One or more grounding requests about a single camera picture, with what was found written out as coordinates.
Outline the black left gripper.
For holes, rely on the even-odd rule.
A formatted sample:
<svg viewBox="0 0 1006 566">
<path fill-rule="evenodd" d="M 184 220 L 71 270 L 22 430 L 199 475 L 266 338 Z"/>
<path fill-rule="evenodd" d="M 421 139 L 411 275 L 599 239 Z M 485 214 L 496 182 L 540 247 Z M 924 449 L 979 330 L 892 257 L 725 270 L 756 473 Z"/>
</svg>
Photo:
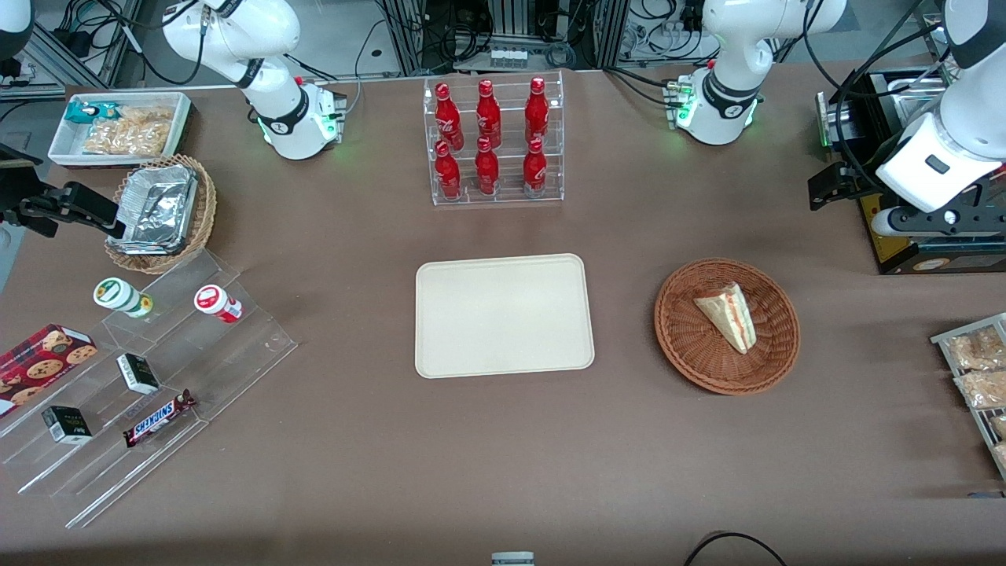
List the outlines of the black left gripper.
<svg viewBox="0 0 1006 566">
<path fill-rule="evenodd" d="M 847 177 L 845 164 L 830 164 L 809 180 L 809 208 L 819 211 L 827 204 L 855 200 L 860 190 Z M 976 182 L 935 211 L 914 207 L 894 209 L 894 230 L 909 235 L 937 237 L 985 237 L 1003 235 L 1005 193 L 1001 183 Z"/>
</svg>

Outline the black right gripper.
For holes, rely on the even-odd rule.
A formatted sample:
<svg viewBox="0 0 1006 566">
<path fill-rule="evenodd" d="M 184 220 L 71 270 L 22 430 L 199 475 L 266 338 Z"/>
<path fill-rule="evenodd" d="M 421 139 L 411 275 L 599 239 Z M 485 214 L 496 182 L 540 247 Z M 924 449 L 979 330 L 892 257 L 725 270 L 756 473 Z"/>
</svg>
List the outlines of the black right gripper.
<svg viewBox="0 0 1006 566">
<path fill-rule="evenodd" d="M 60 223 L 82 223 L 112 239 L 121 239 L 126 226 L 116 218 L 118 204 L 79 182 L 66 183 L 66 207 L 62 189 L 44 189 L 34 196 L 3 193 L 2 221 L 53 239 Z"/>
</svg>

